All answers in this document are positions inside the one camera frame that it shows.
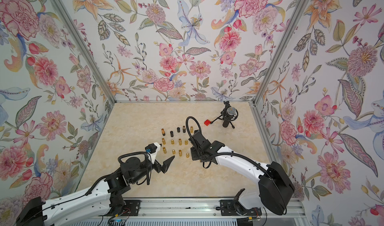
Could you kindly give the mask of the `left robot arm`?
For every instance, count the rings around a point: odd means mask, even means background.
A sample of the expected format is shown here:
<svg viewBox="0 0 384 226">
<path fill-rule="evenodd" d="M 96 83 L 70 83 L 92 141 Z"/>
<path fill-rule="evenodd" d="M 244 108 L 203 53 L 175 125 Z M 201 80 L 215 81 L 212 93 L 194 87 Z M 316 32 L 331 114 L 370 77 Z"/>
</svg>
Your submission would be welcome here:
<svg viewBox="0 0 384 226">
<path fill-rule="evenodd" d="M 65 197 L 30 200 L 16 219 L 16 226 L 70 226 L 82 220 L 108 214 L 120 215 L 127 209 L 123 194 L 143 179 L 149 184 L 152 171 L 166 173 L 174 157 L 160 164 L 156 154 L 135 152 L 118 157 L 119 168 L 101 176 L 91 187 Z"/>
</svg>

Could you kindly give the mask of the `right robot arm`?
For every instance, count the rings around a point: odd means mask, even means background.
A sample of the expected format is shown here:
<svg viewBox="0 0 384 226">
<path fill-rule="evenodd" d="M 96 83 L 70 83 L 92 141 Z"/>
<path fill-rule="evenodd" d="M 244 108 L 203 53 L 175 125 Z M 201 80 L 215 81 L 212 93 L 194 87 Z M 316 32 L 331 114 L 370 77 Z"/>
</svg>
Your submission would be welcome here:
<svg viewBox="0 0 384 226">
<path fill-rule="evenodd" d="M 192 144 L 193 161 L 200 161 L 205 169 L 211 164 L 220 165 L 234 170 L 256 184 L 255 189 L 241 189 L 233 199 L 234 207 L 242 214 L 244 210 L 265 208 L 276 215 L 285 215 L 295 192 L 295 187 L 283 167 L 273 161 L 270 164 L 254 161 L 236 153 L 225 144 L 210 142 L 202 134 L 200 124 L 198 130 L 190 131 L 189 120 L 197 123 L 197 119 L 186 118 L 186 130 Z"/>
</svg>

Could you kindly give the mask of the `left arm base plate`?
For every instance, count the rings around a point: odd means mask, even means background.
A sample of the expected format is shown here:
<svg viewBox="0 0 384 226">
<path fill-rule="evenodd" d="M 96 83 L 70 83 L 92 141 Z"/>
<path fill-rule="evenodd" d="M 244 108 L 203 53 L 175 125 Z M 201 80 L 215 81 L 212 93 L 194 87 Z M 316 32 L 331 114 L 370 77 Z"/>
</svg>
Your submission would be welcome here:
<svg viewBox="0 0 384 226">
<path fill-rule="evenodd" d="M 111 214 L 115 217 L 136 217 L 139 215 L 141 202 L 141 200 L 125 200 L 125 203 L 112 210 Z"/>
</svg>

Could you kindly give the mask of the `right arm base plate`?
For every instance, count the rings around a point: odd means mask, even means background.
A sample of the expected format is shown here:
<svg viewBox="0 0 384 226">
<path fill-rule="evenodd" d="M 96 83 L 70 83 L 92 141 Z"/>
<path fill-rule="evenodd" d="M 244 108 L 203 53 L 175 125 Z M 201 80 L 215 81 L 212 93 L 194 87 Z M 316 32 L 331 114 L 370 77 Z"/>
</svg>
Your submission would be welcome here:
<svg viewBox="0 0 384 226">
<path fill-rule="evenodd" d="M 247 210 L 235 200 L 220 200 L 220 205 L 216 207 L 216 210 L 220 211 L 221 216 L 258 217 L 263 215 L 260 208 Z"/>
</svg>

